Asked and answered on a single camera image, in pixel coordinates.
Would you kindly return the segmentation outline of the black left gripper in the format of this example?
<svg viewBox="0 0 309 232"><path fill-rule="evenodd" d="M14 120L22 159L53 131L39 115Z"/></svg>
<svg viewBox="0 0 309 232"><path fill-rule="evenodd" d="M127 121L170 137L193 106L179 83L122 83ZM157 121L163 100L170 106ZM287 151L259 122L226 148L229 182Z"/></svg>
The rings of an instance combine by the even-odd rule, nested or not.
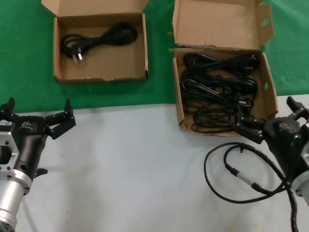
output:
<svg viewBox="0 0 309 232"><path fill-rule="evenodd" d="M13 138L19 155L14 169L34 179L47 135L57 139L76 125L73 108L67 99L64 111L46 116L17 116L13 113L15 100L0 106L0 120L13 120Z"/></svg>

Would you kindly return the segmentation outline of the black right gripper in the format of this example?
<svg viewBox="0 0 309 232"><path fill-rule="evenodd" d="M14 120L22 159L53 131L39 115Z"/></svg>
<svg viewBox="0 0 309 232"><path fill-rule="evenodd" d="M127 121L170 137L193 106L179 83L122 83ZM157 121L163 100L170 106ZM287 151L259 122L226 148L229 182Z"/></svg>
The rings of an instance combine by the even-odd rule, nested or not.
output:
<svg viewBox="0 0 309 232"><path fill-rule="evenodd" d="M309 166L301 157L303 149L309 142L309 128L305 124L300 126L297 121L300 118L308 121L309 110L292 96L287 97L286 103L292 111L288 117L267 121L245 117L237 105L235 132L257 144L265 140L291 184L299 175L309 170Z"/></svg>

